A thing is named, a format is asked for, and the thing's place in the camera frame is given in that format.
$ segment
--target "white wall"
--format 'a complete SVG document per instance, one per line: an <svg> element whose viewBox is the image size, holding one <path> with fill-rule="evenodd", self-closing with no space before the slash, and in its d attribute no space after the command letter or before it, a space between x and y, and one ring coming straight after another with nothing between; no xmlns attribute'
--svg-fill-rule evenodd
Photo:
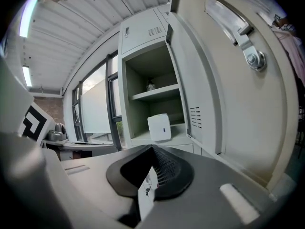
<svg viewBox="0 0 305 229"><path fill-rule="evenodd" d="M77 141L73 114L72 114L72 91L88 73L99 62L106 58L107 54L113 53L118 50L119 44L119 30L117 26L112 31L100 38L89 51L80 60L80 63L75 67L71 74L71 82L67 82L66 90L63 98L63 118L65 121L66 131L70 141Z"/></svg>

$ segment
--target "window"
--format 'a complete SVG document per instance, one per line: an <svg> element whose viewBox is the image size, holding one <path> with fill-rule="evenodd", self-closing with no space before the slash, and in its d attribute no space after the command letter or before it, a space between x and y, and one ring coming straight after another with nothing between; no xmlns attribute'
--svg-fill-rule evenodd
<svg viewBox="0 0 305 229"><path fill-rule="evenodd" d="M73 91L78 140L126 147L118 84L117 52L107 55Z"/></svg>

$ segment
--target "whiteboard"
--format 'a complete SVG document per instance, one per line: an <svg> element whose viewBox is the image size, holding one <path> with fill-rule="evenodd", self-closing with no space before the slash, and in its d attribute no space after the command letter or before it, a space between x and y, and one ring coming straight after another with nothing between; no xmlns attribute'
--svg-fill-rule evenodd
<svg viewBox="0 0 305 229"><path fill-rule="evenodd" d="M81 96L84 133L111 133L105 79Z"/></svg>

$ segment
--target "window frame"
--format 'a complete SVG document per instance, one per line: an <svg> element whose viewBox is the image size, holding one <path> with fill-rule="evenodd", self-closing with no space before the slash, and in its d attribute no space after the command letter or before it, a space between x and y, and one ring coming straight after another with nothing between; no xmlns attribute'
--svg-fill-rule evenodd
<svg viewBox="0 0 305 229"><path fill-rule="evenodd" d="M114 106L114 95L113 95L113 87L112 82L118 79L118 73L112 74L112 59L118 55L118 51L115 51L112 54L108 54L104 60L99 62L92 70L90 70L86 76L79 82L77 87L72 91L72 114L74 121L74 129L76 138L78 140L83 140L84 142L88 142L87 136L83 130L82 117L81 117L81 96L82 96L82 84L85 80L87 80L94 72L96 72L99 68L101 68L104 64L106 64L106 104L107 104L107 114L110 125L110 131L112 135L113 144L117 147L118 151L121 151L122 145L119 137L119 132L116 123L122 121L122 116L116 116L115 106ZM76 108L75 106L78 104L79 106L79 122L77 123L77 116L75 116Z"/></svg>

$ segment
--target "bolt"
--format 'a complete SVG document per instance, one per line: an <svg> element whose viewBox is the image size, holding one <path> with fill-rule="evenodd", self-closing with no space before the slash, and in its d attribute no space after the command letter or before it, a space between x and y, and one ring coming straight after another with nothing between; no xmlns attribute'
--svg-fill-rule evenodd
<svg viewBox="0 0 305 229"><path fill-rule="evenodd" d="M255 60L256 60L256 55L255 54L252 53L252 54L248 55L247 61L248 61L249 64L253 64L255 62Z"/></svg>

